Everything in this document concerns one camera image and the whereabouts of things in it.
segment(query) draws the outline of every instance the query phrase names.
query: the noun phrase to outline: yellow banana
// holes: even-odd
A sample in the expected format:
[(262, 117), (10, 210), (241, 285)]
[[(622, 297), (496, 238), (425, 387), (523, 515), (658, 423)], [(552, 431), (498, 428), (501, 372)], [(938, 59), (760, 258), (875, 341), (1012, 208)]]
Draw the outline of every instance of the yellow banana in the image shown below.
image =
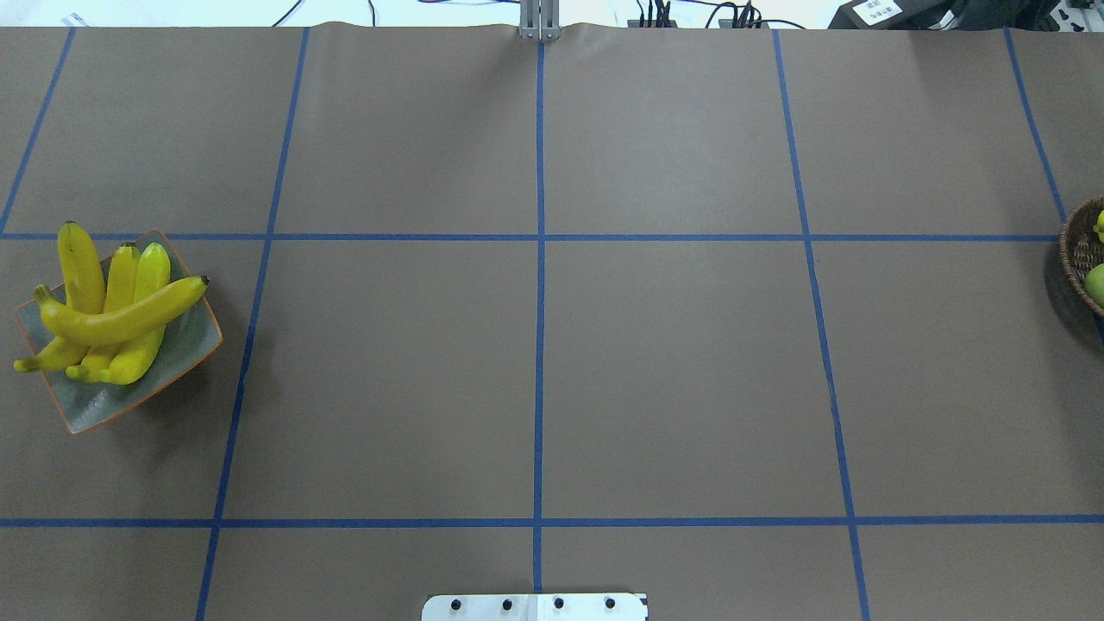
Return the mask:
[[(107, 273), (107, 295), (104, 296), (104, 312), (117, 310), (135, 301), (135, 274), (141, 252), (132, 243), (120, 245), (112, 255), (112, 267)], [(99, 371), (112, 364), (121, 344), (97, 345), (88, 350), (79, 365), (65, 369), (70, 379), (86, 382), (99, 381)]]
[[(73, 221), (62, 224), (57, 232), (57, 261), (65, 283), (65, 304), (82, 313), (99, 313), (104, 308), (104, 271), (92, 238)], [(87, 354), (88, 347), (55, 337), (36, 356), (15, 360), (15, 370), (61, 371), (75, 365)]]
[(57, 232), (57, 261), (65, 281), (65, 304), (82, 313), (104, 312), (104, 269), (92, 238), (68, 221)]
[(78, 362), (88, 351), (87, 345), (56, 337), (42, 348), (36, 356), (20, 358), (13, 365), (21, 373), (31, 371), (63, 371), (73, 362)]
[[(169, 284), (169, 254), (161, 244), (149, 244), (141, 253), (138, 262), (138, 273), (135, 277), (134, 301), (139, 302), (157, 293)], [(164, 326), (128, 340), (119, 348), (112, 359), (110, 366), (99, 371), (99, 381), (126, 386), (138, 381), (146, 375), (164, 338)]]
[(176, 319), (203, 297), (208, 282), (206, 276), (181, 278), (134, 304), (100, 315), (64, 306), (46, 285), (34, 287), (34, 301), (43, 325), (55, 335), (84, 345), (108, 345), (138, 338)]

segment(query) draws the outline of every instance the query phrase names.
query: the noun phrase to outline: plate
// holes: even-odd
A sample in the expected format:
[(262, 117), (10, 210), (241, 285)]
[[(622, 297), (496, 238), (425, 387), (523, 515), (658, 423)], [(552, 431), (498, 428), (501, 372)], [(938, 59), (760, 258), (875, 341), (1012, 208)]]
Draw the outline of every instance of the plate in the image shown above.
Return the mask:
[[(192, 275), (177, 253), (177, 249), (161, 231), (155, 229), (135, 240), (138, 250), (145, 250), (153, 242), (164, 246), (169, 253), (172, 265), (171, 280)], [(107, 255), (100, 262), (105, 278), (110, 259), (112, 256)], [(53, 292), (57, 299), (65, 301), (63, 285), (57, 285)], [(15, 320), (23, 330), (32, 355), (38, 354), (53, 339), (50, 330), (42, 325), (39, 307), (33, 299), (15, 308)], [(68, 379), (64, 371), (42, 372), (42, 378), (70, 433), (82, 433), (137, 408), (195, 368), (220, 345), (222, 345), (222, 328), (219, 327), (214, 310), (204, 296), (198, 304), (184, 310), (183, 315), (169, 322), (164, 328), (164, 340), (153, 365), (138, 381), (129, 386), (85, 383)]]

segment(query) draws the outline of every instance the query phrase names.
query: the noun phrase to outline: blue tape line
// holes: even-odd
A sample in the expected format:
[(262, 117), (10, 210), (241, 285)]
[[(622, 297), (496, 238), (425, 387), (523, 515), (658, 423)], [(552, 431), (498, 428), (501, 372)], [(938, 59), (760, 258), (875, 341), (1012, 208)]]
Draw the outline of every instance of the blue tape line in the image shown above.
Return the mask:
[(1054, 243), (1058, 235), (850, 234), (809, 235), (815, 242), (1031, 242)]
[(518, 518), (319, 518), (319, 519), (223, 519), (222, 528), (531, 528), (533, 520)]
[(1050, 186), (1050, 194), (1054, 198), (1054, 208), (1058, 215), (1065, 221), (1065, 207), (1062, 206), (1062, 196), (1058, 191), (1058, 183), (1054, 181), (1054, 171), (1050, 168), (1050, 159), (1047, 158), (1047, 149), (1042, 146), (1042, 138), (1039, 136), (1039, 128), (1034, 123), (1034, 114), (1031, 113), (1031, 103), (1028, 102), (1028, 91), (1023, 86), (1023, 74), (1020, 73), (1020, 61), (1016, 55), (1016, 45), (1012, 43), (1012, 31), (1005, 27), (1005, 44), (1008, 46), (1008, 59), (1012, 62), (1012, 73), (1016, 75), (1016, 87), (1020, 91), (1020, 103), (1023, 105), (1023, 114), (1028, 119), (1028, 127), (1031, 129), (1031, 139), (1036, 143), (1036, 150), (1039, 151), (1039, 160), (1042, 161), (1042, 170), (1047, 175), (1047, 185)]
[(563, 233), (544, 235), (550, 242), (799, 242), (799, 234), (773, 233)]
[(937, 526), (969, 524), (1104, 524), (1104, 514), (1052, 515), (884, 515), (856, 517), (859, 526)]
[[(839, 480), (843, 492), (843, 508), (847, 517), (854, 518), (854, 502), (851, 497), (851, 476), (847, 467), (847, 449), (843, 445), (843, 424), (839, 417), (839, 400), (836, 396), (836, 378), (832, 372), (831, 352), (828, 349), (828, 331), (825, 327), (824, 306), (820, 303), (820, 283), (817, 280), (816, 257), (813, 253), (813, 239), (809, 234), (809, 217), (805, 207), (805, 187), (802, 183), (802, 166), (797, 155), (797, 139), (794, 135), (794, 117), (789, 107), (789, 92), (786, 87), (786, 69), (782, 55), (782, 41), (778, 31), (772, 31), (774, 39), (774, 57), (778, 66), (778, 88), (782, 93), (782, 112), (786, 122), (786, 139), (789, 144), (789, 162), (794, 173), (794, 189), (797, 196), (797, 211), (802, 220), (802, 234), (805, 235), (805, 262), (809, 271), (809, 286), (813, 290), (813, 309), (817, 318), (817, 335), (820, 339), (820, 358), (825, 368), (825, 379), (828, 383), (828, 396), (831, 404), (832, 428), (836, 435), (836, 459), (839, 463)], [(859, 612), (863, 621), (870, 621), (870, 604), (867, 598), (867, 580), (862, 569), (862, 548), (859, 546), (859, 530), (852, 523), (848, 526), (851, 539), (851, 560), (854, 565), (854, 582), (859, 598)]]
[[(92, 233), (94, 240), (134, 240), (145, 233)], [(1016, 242), (1054, 243), (1058, 235), (943, 233), (172, 233), (181, 241), (424, 241), (424, 242)], [(45, 241), (57, 233), (2, 233), (0, 240)]]
[(533, 371), (533, 592), (541, 592), (544, 516), (544, 43), (537, 45), (537, 355)]
[(847, 526), (848, 517), (550, 517), (546, 528), (737, 528)]
[(276, 229), (276, 217), (279, 211), (280, 190), (284, 186), (284, 171), (287, 167), (287, 152), (291, 145), (291, 131), (295, 127), (295, 109), (299, 101), (299, 86), (302, 82), (302, 65), (307, 57), (307, 42), (310, 29), (302, 29), (299, 42), (299, 59), (295, 69), (295, 83), (291, 86), (291, 101), (287, 109), (287, 124), (284, 128), (284, 144), (280, 147), (279, 164), (276, 168), (276, 183), (273, 187), (273, 200), (268, 210), (268, 228), (264, 249), (261, 252), (261, 267), (257, 270), (257, 284), (253, 293), (253, 308), (250, 312), (250, 324), (245, 333), (245, 347), (242, 352), (242, 368), (237, 377), (237, 392), (234, 396), (234, 410), (230, 419), (230, 433), (226, 438), (226, 451), (223, 454), (222, 474), (219, 477), (219, 495), (215, 498), (214, 520), (211, 528), (211, 540), (208, 546), (208, 558), (203, 566), (203, 580), (200, 585), (199, 602), (195, 607), (195, 620), (202, 621), (206, 613), (206, 600), (211, 590), (211, 576), (214, 572), (214, 559), (219, 550), (219, 523), (222, 520), (226, 504), (226, 488), (230, 485), (230, 470), (234, 462), (234, 446), (237, 442), (237, 428), (242, 418), (242, 402), (245, 399), (245, 380), (250, 372), (250, 361), (253, 356), (253, 344), (257, 333), (257, 317), (261, 314), (261, 301), (265, 292), (265, 276), (268, 272), (268, 256), (272, 253), (272, 235)]
[(211, 528), (211, 519), (129, 517), (15, 517), (0, 518), (0, 528)]
[(534, 242), (538, 235), (511, 233), (273, 233), (276, 241)]
[[(213, 528), (220, 529), (421, 529), (533, 528), (528, 517), (460, 518), (104, 518), (8, 517), (0, 528)], [(545, 517), (541, 528), (763, 528), (803, 526), (968, 526), (1104, 524), (1104, 514), (870, 515), (797, 517)]]
[(62, 46), (61, 56), (57, 57), (57, 66), (54, 67), (54, 75), (50, 78), (50, 86), (42, 98), (42, 106), (39, 108), (39, 116), (34, 119), (34, 127), (31, 128), (31, 136), (26, 139), (26, 148), (23, 149), (23, 158), (19, 160), (19, 168), (15, 170), (15, 178), (11, 182), (8, 200), (3, 204), (3, 212), (0, 213), (0, 233), (3, 233), (4, 228), (8, 225), (8, 217), (11, 215), (12, 206), (15, 204), (15, 197), (19, 194), (19, 187), (23, 183), (26, 165), (31, 161), (34, 143), (39, 139), (42, 123), (46, 119), (46, 110), (50, 109), (50, 102), (54, 98), (54, 91), (57, 88), (57, 81), (62, 77), (62, 69), (65, 67), (65, 59), (68, 57), (70, 49), (73, 48), (73, 38), (75, 35), (75, 28), (71, 28), (68, 34), (65, 35), (65, 45)]

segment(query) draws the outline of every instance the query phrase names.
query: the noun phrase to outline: basket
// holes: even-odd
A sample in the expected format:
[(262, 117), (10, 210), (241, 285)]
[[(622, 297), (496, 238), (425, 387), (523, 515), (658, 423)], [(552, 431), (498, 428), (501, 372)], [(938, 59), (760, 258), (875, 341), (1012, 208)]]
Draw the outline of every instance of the basket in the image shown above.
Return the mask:
[(1104, 317), (1104, 308), (1089, 297), (1084, 287), (1085, 274), (1104, 263), (1104, 242), (1093, 231), (1101, 211), (1104, 211), (1104, 197), (1089, 199), (1074, 209), (1062, 225), (1062, 234), (1058, 238), (1058, 254), (1073, 291), (1078, 292), (1093, 313)]

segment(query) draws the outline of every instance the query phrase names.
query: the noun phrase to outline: label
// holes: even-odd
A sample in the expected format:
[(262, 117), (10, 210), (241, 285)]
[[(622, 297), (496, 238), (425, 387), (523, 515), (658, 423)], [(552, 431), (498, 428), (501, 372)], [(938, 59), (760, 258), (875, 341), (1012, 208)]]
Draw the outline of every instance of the label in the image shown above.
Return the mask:
[(851, 7), (851, 9), (859, 15), (859, 19), (867, 22), (867, 25), (874, 25), (903, 12), (893, 0), (867, 0)]

